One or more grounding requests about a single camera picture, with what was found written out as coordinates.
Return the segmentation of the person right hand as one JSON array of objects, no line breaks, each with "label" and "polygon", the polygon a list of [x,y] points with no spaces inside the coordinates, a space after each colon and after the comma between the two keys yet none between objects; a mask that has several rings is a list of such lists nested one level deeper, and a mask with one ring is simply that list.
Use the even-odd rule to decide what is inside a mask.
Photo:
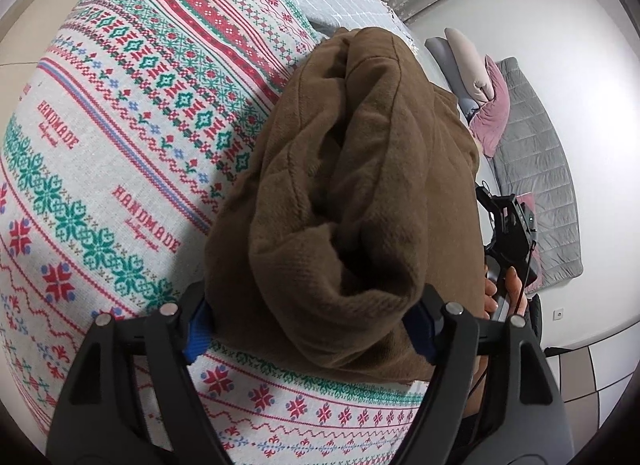
[{"label": "person right hand", "polygon": [[[484,287],[484,313],[483,318],[489,320],[491,315],[498,310],[498,303],[494,296],[497,294],[497,286],[488,279],[488,267],[485,267],[485,287]],[[506,285],[506,297],[508,297],[510,315],[525,315],[527,299],[521,292],[522,281],[516,270],[511,267],[506,271],[504,279]]]}]

